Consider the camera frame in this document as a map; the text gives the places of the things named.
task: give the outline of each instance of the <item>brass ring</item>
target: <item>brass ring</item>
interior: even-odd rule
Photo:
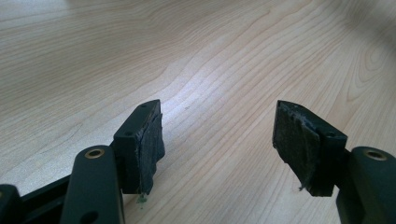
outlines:
[[[384,155],[384,153],[379,152],[379,151],[374,151],[371,149],[364,150],[364,155],[366,155],[366,157],[376,160],[376,161],[385,161],[388,159],[388,157],[386,155]]]
[[[94,148],[89,150],[87,153],[85,153],[85,157],[87,159],[97,159],[105,154],[105,151],[101,148]]]

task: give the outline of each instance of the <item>wooden table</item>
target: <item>wooden table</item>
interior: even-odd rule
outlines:
[[[161,99],[165,157],[127,223],[338,223],[272,147],[276,101],[347,148],[396,153],[396,4],[349,1],[0,3],[0,183],[26,194]]]

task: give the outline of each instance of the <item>wood grain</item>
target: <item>wood grain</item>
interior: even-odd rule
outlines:
[[[396,154],[391,0],[0,3],[0,183],[21,194],[161,99],[166,156],[127,223],[339,223],[272,148],[278,99]]]

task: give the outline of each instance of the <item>worn rubber pad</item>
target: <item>worn rubber pad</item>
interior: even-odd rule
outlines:
[[[125,194],[151,192],[157,161],[165,155],[161,103],[139,105],[114,134],[120,185]]]
[[[278,101],[273,145],[312,196],[331,196],[347,136],[305,107]]]

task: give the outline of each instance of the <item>black plastic part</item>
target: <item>black plastic part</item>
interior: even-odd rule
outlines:
[[[278,101],[273,145],[312,196],[331,196],[347,136],[310,110]]]
[[[24,195],[26,216],[22,223],[59,223],[68,183],[69,175]]]
[[[351,195],[353,190],[340,189],[337,207],[342,222],[396,223],[396,159],[376,148],[356,147],[348,170],[359,199]]]
[[[114,134],[120,185],[125,194],[151,192],[157,161],[164,154],[160,100],[144,103]]]
[[[76,156],[61,223],[124,223],[111,147],[88,147]]]
[[[17,188],[12,185],[0,185],[0,223],[19,223],[24,211]]]

